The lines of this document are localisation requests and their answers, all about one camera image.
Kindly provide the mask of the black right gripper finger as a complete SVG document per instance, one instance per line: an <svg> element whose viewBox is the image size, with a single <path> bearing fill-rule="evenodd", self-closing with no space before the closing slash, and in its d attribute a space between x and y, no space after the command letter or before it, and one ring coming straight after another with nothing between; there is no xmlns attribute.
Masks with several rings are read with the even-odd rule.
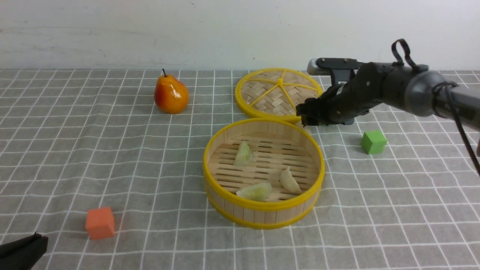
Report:
<svg viewBox="0 0 480 270"><path fill-rule="evenodd" d="M33 235L0 246L1 270L30 270L48 248L48 237Z"/></svg>

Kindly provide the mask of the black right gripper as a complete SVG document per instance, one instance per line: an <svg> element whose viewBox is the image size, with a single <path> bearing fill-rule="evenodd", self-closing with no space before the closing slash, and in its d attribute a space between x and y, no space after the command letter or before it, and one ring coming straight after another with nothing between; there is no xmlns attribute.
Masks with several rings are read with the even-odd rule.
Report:
<svg viewBox="0 0 480 270"><path fill-rule="evenodd" d="M306 126L351 125L354 119L382 104L385 68L378 63L364 63L357 72L349 69L345 84L333 84L317 98L307 98L295 107L295 114Z"/></svg>

